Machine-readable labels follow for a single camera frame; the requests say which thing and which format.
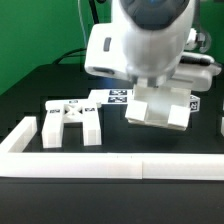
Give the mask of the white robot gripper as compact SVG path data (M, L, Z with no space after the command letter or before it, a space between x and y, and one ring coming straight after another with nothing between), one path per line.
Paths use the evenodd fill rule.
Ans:
M98 24L89 38L85 70L141 87L206 91L222 66L207 55L183 50L185 32L177 27L146 31L132 25Z

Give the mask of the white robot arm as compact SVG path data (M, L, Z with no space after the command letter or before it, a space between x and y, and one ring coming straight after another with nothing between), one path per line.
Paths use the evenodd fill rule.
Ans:
M199 0L112 0L109 23L93 26L87 73L141 87L207 91L221 66L194 53L192 28Z

